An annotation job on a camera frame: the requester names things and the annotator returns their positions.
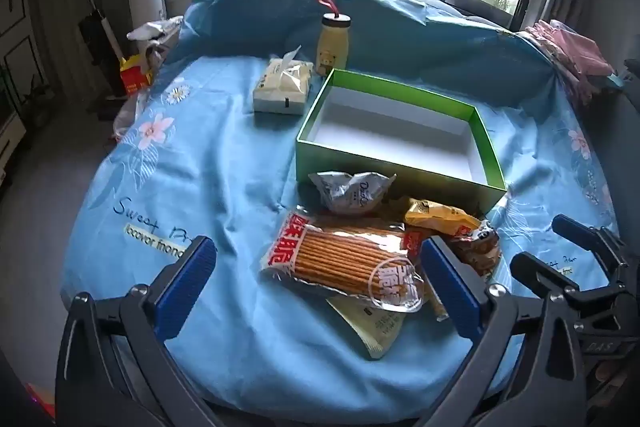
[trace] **bottle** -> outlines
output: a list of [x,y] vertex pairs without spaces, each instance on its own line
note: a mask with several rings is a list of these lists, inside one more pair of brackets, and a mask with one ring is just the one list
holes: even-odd
[[344,69],[349,55],[349,28],[351,17],[338,12],[331,0],[318,0],[332,12],[322,16],[322,31],[318,39],[316,72],[327,76],[333,68]]

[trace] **red strap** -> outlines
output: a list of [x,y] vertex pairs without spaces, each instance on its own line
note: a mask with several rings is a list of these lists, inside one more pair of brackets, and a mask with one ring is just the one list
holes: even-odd
[[334,13],[334,17],[337,19],[340,16],[340,12],[338,12],[338,7],[332,0],[318,0],[318,2],[322,6],[326,6],[329,10]]

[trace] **yellow snack wrapper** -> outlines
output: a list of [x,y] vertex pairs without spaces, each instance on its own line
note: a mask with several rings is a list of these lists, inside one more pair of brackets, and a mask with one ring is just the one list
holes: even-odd
[[461,235],[477,229],[481,221],[455,206],[409,198],[409,209],[404,214],[404,222],[447,235]]
[[400,333],[404,313],[373,308],[348,297],[327,299],[358,334],[372,359],[380,359]]

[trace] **blue bedsheet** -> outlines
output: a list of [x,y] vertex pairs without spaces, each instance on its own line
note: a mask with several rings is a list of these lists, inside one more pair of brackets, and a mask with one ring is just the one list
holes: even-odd
[[[519,37],[436,0],[335,1],[353,19],[348,68],[478,108],[508,184],[489,214],[506,261],[528,250],[583,288],[606,283],[590,253],[550,229],[561,212],[616,228],[600,165],[553,66]],[[123,295],[151,282],[189,238],[208,235],[216,269],[167,342],[203,395],[271,417],[391,422],[435,399],[469,341],[426,306],[372,362],[326,302],[258,276],[287,208],[304,196],[294,174],[302,117],[254,114],[251,93],[270,55],[301,44],[300,55],[314,59],[322,13],[316,0],[193,1],[150,105],[86,195],[62,296]],[[310,99],[318,89],[316,78]],[[525,290],[511,283],[507,262],[495,278]],[[517,350],[512,343],[501,377]]]

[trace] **planter box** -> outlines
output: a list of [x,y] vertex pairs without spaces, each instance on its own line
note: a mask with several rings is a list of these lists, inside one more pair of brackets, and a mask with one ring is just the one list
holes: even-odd
[[424,89],[333,70],[296,141],[296,175],[397,174],[393,197],[489,211],[505,194],[484,124],[472,105]]

